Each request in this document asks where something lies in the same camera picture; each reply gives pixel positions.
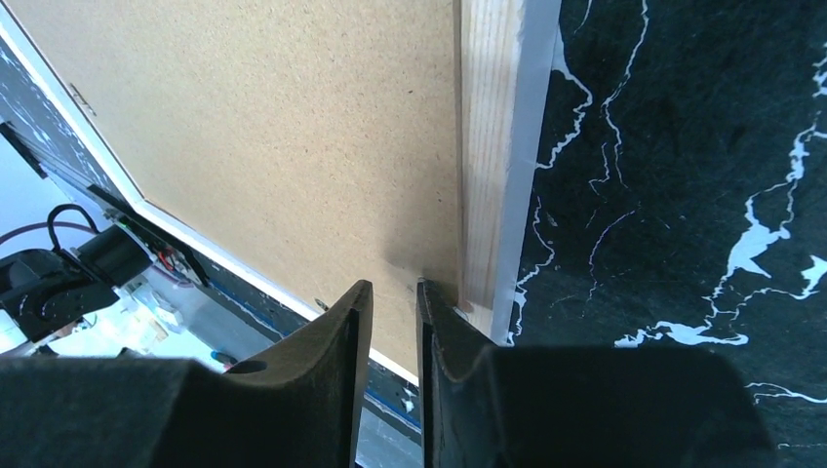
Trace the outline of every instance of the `particle board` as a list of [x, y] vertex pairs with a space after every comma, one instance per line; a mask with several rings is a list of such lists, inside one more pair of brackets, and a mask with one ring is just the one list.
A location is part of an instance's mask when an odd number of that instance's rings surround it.
[[6, 2], [143, 197], [308, 304], [457, 284], [453, 4]]

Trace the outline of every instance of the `black cable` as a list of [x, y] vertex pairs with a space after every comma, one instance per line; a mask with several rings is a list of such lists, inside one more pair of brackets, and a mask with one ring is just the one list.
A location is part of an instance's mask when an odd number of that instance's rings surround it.
[[[91, 227], [86, 227], [83, 224], [77, 224], [74, 222], [66, 222], [66, 221], [55, 221], [55, 227], [68, 227], [70, 229], [77, 229], [78, 231], [88, 232], [90, 234], [95, 234], [95, 231], [92, 230]], [[0, 236], [0, 246], [5, 244], [6, 242], [18, 237], [21, 234], [25, 234], [26, 232], [36, 231], [38, 229], [46, 229], [47, 225], [45, 222], [35, 222], [34, 224], [28, 224], [26, 226], [19, 227], [13, 231], [9, 231], [6, 234]]]
[[89, 223], [89, 227], [95, 234], [100, 234], [98, 231], [98, 227], [95, 225], [95, 222], [92, 220], [92, 217], [86, 213], [86, 210], [83, 209], [80, 205], [75, 205], [73, 203], [67, 203], [65, 205], [57, 205], [51, 212], [49, 212], [49, 217], [46, 218], [46, 227], [49, 229], [49, 239], [52, 240], [52, 251], [59, 252], [60, 251], [60, 242], [58, 241], [58, 234], [55, 232], [55, 218], [58, 217], [59, 214], [67, 211], [74, 211], [79, 212], [83, 217], [86, 219], [86, 222]]
[[[90, 234], [95, 234], [95, 231], [91, 227], [84, 226], [83, 224], [76, 224], [74, 222], [65, 222], [65, 221], [55, 221], [53, 223], [54, 227], [68, 227], [69, 229], [77, 229], [78, 231], [88, 232]], [[18, 237], [21, 234], [25, 234], [27, 232], [36, 231], [38, 229], [43, 229], [47, 227], [45, 222], [35, 222], [34, 224], [28, 224], [26, 226], [19, 227], [12, 231], [7, 232], [0, 236], [0, 246], [5, 244], [6, 242]], [[158, 265], [152, 265], [152, 269], [157, 271], [158, 274], [163, 276], [167, 281], [171, 281], [181, 288], [192, 288], [194, 285], [192, 282], [189, 281], [188, 278], [177, 278], [169, 273], [166, 272], [163, 268], [158, 267]]]

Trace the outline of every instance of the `white edge trim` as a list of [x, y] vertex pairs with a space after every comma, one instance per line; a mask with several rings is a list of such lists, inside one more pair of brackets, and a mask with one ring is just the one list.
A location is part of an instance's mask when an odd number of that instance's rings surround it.
[[[0, 11], [0, 37], [2, 37], [3, 41], [6, 42], [12, 52], [17, 56], [20, 63], [22, 63], [23, 67], [25, 67], [29, 75], [31, 75], [32, 81], [40, 87], [46, 98], [52, 102], [55, 109], [58, 110], [72, 131], [103, 168], [106, 175], [112, 179], [115, 187], [117, 187], [127, 199], [127, 203], [129, 203], [136, 213], [171, 235], [181, 239], [182, 242], [191, 248], [281, 302], [305, 319], [312, 321], [319, 317], [319, 313], [315, 309], [265, 279], [256, 273], [253, 268], [246, 266], [224, 249], [198, 234], [191, 227], [144, 200], [138, 188], [115, 158], [115, 155], [106, 146], [92, 125], [86, 120], [86, 117], [81, 113], [74, 100], [66, 93], [63, 85], [52, 72], [52, 69], [46, 64], [28, 37], [22, 32], [8, 11], [8, 7], [5, 5], [3, 5], [3, 7], [3, 10]], [[412, 372], [406, 370], [373, 348], [371, 348], [370, 357], [381, 366], [393, 371], [413, 385], [419, 385], [418, 378], [416, 378]]]
[[499, 345], [505, 345], [511, 326], [561, 3], [561, 0], [526, 0], [524, 5], [511, 123], [511, 159], [500, 220], [501, 226], [520, 228], [503, 231], [499, 241], [490, 335]]

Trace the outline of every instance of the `black marble countertop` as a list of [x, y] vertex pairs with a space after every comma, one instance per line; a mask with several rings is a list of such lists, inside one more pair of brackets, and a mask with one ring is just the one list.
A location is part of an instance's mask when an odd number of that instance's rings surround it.
[[827, 466], [827, 2], [563, 0], [510, 339], [726, 356]]

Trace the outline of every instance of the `red wire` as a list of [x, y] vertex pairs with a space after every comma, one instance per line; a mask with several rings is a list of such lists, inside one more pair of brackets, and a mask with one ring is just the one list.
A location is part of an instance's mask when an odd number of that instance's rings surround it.
[[167, 256], [166, 256], [166, 255], [164, 255], [164, 253], [163, 253], [163, 252], [159, 252], [159, 253], [158, 253], [158, 259], [159, 259], [159, 260], [161, 260], [161, 263], [163, 263], [163, 264], [164, 264], [164, 266], [165, 266], [168, 270], [170, 270], [170, 271], [176, 271], [176, 270], [175, 270], [175, 268], [174, 268], [174, 267], [170, 264], [170, 262], [169, 262], [169, 261], [167, 261]]

